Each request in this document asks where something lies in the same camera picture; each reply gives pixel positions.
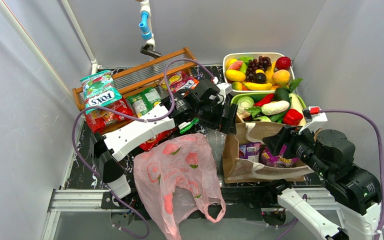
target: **pink plastic bag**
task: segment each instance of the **pink plastic bag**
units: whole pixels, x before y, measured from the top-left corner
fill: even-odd
[[[201,133],[166,141],[134,158],[134,182],[146,211],[168,240],[182,239],[179,223],[200,210],[213,223],[225,215],[211,147]],[[216,219],[208,206],[220,204]]]

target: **banana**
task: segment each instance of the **banana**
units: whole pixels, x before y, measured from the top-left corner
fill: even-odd
[[[276,61],[274,61],[271,66],[267,68],[267,71],[265,71],[265,77],[267,79],[267,82],[275,85],[275,81],[273,80],[273,74],[275,73],[275,67],[276,67]]]
[[[273,84],[271,83],[258,84],[253,82],[245,82],[245,87],[250,90],[267,91],[272,89]]]

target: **cucumber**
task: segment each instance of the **cucumber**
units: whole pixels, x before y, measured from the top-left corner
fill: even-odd
[[[289,107],[281,113],[269,116],[268,119],[270,119],[270,121],[275,123],[275,122],[278,122],[280,120],[280,123],[282,123],[283,117],[286,115],[286,113],[289,111],[289,109],[291,109],[292,97],[290,97],[288,100],[289,100]]]
[[[274,91],[274,100],[289,101],[289,91],[284,87],[278,87]]]

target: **snack bag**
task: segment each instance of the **snack bag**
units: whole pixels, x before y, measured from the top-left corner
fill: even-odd
[[[171,134],[176,132],[176,130],[177,130],[177,127],[172,128],[172,129],[167,130],[167,131],[163,131],[161,133],[158,133],[155,137],[152,137],[152,138],[148,139],[148,141],[139,145],[139,147],[141,149],[145,150],[146,152],[148,152],[153,147],[157,146],[162,140],[168,138]]]
[[[180,89],[193,89],[199,83],[198,80],[189,76],[185,71],[178,71],[167,76],[170,89],[173,93]],[[159,83],[165,90],[167,90],[166,82],[164,79]]]
[[[127,106],[126,100],[124,98],[114,102],[107,106],[108,108],[115,110],[117,112],[133,116],[132,110]],[[114,114],[110,111],[95,109],[88,114],[84,114],[86,118],[86,123],[93,133],[102,132],[106,126],[121,122],[125,118]]]
[[[105,70],[80,79],[83,87],[85,107],[105,107],[122,98],[122,95],[113,87],[111,71]]]
[[[136,112],[138,118],[147,114],[152,109],[148,108],[147,105],[149,104],[145,104],[142,94],[140,93],[133,96],[128,96],[127,100],[133,106],[133,109]]]
[[[157,90],[153,87],[146,88],[140,94],[145,100],[144,103],[146,104],[147,108],[150,110],[161,103],[161,97],[158,94]]]
[[[260,158],[261,143],[250,142],[239,146],[239,158],[248,159],[251,162],[258,163]]]
[[[284,158],[283,155],[286,151],[286,148],[286,145],[282,146],[279,152],[279,156],[273,156],[267,147],[264,148],[261,154],[260,162],[266,166],[273,168],[292,168],[294,164],[299,160],[299,158]]]

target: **printed logo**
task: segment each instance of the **printed logo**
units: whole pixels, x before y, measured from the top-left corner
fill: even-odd
[[[105,102],[110,101],[114,97],[115,97],[114,92],[106,91],[106,92],[103,92],[103,93],[101,93],[99,95],[96,95],[96,96],[92,97],[91,99],[89,99],[89,101],[87,103],[91,107],[93,107],[93,106],[102,106],[102,104],[104,104]]]

